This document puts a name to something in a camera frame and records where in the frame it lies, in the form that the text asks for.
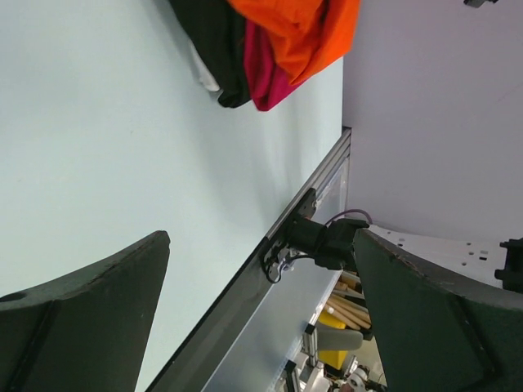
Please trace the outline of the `orange t shirt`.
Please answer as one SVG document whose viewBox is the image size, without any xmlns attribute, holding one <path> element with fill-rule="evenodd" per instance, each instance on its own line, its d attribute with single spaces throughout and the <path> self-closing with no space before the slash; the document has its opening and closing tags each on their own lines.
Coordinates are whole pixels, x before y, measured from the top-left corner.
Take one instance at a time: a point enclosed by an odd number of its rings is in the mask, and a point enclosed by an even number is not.
<svg viewBox="0 0 523 392">
<path fill-rule="evenodd" d="M 358 0 L 236 0 L 230 5 L 266 31 L 275 62 L 291 85 L 350 51 L 360 11 Z"/>
</svg>

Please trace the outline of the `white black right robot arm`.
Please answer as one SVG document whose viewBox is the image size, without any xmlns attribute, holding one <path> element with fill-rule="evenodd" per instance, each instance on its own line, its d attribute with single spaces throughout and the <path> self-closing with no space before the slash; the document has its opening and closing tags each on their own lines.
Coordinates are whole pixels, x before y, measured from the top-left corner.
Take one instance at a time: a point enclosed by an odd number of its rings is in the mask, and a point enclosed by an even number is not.
<svg viewBox="0 0 523 392">
<path fill-rule="evenodd" d="M 379 251 L 390 252 L 400 263 L 431 283 L 460 296 L 487 291 L 522 293 L 522 240 L 474 243 L 401 233 L 364 220 L 337 217 L 326 224 L 307 218 L 292 223 L 287 234 L 290 248 L 306 253 L 329 270 L 362 270 L 369 239 Z"/>
</svg>

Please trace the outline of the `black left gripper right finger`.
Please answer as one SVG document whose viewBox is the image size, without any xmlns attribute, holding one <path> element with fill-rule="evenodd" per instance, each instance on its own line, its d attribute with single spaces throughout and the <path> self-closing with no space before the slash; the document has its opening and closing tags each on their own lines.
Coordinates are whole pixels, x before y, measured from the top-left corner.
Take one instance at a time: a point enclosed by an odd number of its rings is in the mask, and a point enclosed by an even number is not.
<svg viewBox="0 0 523 392">
<path fill-rule="evenodd" d="M 367 230 L 355 262 L 390 391 L 520 391 L 522 295 Z"/>
</svg>

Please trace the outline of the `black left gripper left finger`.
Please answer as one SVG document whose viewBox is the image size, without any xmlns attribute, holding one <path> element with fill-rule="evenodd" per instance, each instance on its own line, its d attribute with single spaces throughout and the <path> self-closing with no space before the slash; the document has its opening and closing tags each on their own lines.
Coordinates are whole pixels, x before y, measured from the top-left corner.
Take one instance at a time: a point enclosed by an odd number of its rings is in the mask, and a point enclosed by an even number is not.
<svg viewBox="0 0 523 392">
<path fill-rule="evenodd" d="M 122 251 L 1 298 L 3 391 L 133 391 L 167 271 L 156 231 Z"/>
</svg>

